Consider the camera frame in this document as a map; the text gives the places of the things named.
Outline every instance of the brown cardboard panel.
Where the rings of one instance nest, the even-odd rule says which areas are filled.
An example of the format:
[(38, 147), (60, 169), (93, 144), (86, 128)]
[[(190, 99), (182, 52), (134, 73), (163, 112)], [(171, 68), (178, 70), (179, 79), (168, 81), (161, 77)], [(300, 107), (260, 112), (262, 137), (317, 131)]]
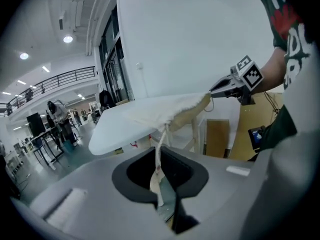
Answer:
[[(283, 106), (281, 93), (270, 93), (280, 109)], [(271, 104), (266, 99), (263, 93), (258, 93), (253, 96), (254, 105), (241, 106), (238, 128), (232, 150), (230, 152), (230, 159), (248, 160), (256, 153), (252, 149), (248, 130), (260, 126), (267, 127), (275, 119), (275, 113)]]
[(206, 155), (223, 158), (229, 141), (229, 120), (208, 119), (206, 122)]

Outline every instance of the table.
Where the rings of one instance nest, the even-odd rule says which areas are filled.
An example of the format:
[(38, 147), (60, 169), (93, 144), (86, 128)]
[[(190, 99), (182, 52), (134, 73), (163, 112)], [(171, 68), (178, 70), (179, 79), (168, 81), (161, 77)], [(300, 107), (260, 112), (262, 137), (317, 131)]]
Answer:
[[(51, 163), (54, 162), (54, 161), (57, 161), (57, 160), (58, 160), (58, 157), (61, 156), (61, 155), (64, 153), (64, 151), (63, 151), (63, 150), (58, 146), (58, 144), (56, 143), (55, 138), (52, 136), (51, 130), (54, 129), (54, 128), (56, 128), (56, 126), (47, 129), (45, 132), (40, 133), (38, 136), (36, 136), (36, 137), (34, 137), (34, 138), (32, 138), (32, 139), (30, 140), (30, 142), (32, 143), (32, 141), (35, 141), (35, 140), (37, 140), (37, 139), (39, 139), (39, 138), (42, 138), (42, 139), (43, 139), (44, 143), (46, 144), (46, 146), (48, 147), (49, 151), (51, 152), (51, 154), (52, 154), (53, 157), (54, 157), (54, 159), (52, 159), (52, 160), (50, 161)], [(49, 135), (51, 136), (52, 140), (54, 141), (54, 143), (58, 146), (58, 148), (59, 148), (60, 151), (61, 151), (57, 156), (55, 156), (55, 154), (52, 152), (52, 150), (51, 150), (51, 148), (50, 148), (50, 146), (49, 146), (46, 138), (44, 137), (44, 136), (47, 135), (47, 134), (49, 134)], [(45, 163), (46, 163), (47, 165), (49, 165), (49, 164), (48, 164), (48, 161), (45, 159), (44, 156), (42, 157), (42, 159), (45, 161)]]
[(100, 156), (155, 132), (157, 129), (124, 116), (127, 110), (144, 103), (144, 99), (139, 99), (104, 110), (89, 143), (91, 153)]

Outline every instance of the railing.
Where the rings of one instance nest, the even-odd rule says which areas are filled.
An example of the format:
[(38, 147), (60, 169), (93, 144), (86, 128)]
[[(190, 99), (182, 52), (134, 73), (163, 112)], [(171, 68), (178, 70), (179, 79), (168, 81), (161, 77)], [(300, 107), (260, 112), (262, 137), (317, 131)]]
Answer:
[(0, 103), (0, 116), (9, 116), (12, 112), (22, 107), (32, 99), (55, 88), (70, 84), (75, 81), (94, 78), (95, 76), (95, 67), (90, 66), (79, 68), (48, 78), (33, 85), (34, 87), (30, 87), (27, 90), (23, 91), (18, 96), (10, 100), (8, 104)]

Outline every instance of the floor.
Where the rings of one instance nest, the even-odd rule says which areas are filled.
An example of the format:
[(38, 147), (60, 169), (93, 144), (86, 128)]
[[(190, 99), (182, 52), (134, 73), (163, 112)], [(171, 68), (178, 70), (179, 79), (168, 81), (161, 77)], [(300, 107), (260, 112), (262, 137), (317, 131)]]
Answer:
[[(95, 156), (89, 149), (88, 145), (95, 129), (93, 122), (88, 122), (83, 126), (78, 127), (77, 130), (73, 129), (77, 136), (80, 136), (80, 140), (77, 141), (78, 146), (73, 152), (63, 153), (58, 162), (54, 162), (52, 165), (55, 170), (46, 166), (45, 162), (39, 157), (39, 161), (36, 160), (33, 154), (27, 157), (23, 157), (23, 166), (16, 173), (16, 184), (21, 192), (20, 200), (29, 205), (33, 199), (39, 195), (46, 188), (59, 181), (66, 175), (70, 174), (80, 166), (91, 162), (96, 159), (102, 159), (114, 155), (114, 152), (110, 152), (104, 155)], [(53, 141), (49, 142), (51, 150), (57, 155), (60, 151), (57, 150)], [(164, 178), (160, 184), (164, 205), (159, 207), (157, 212), (166, 222), (174, 213), (175, 208), (175, 192), (171, 188), (169, 182)]]

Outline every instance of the t-shirt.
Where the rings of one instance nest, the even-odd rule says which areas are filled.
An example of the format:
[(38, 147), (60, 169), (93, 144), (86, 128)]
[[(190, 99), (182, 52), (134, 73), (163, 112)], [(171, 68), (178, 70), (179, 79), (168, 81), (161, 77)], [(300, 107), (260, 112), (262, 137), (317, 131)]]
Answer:
[[(286, 89), (299, 74), (311, 56), (316, 56), (315, 43), (307, 36), (305, 25), (287, 0), (261, 0), (269, 18), (273, 33), (273, 46), (286, 52), (286, 74), (283, 80)], [(286, 107), (283, 106), (274, 122), (265, 129), (260, 150), (274, 148), (286, 137), (297, 133)]]

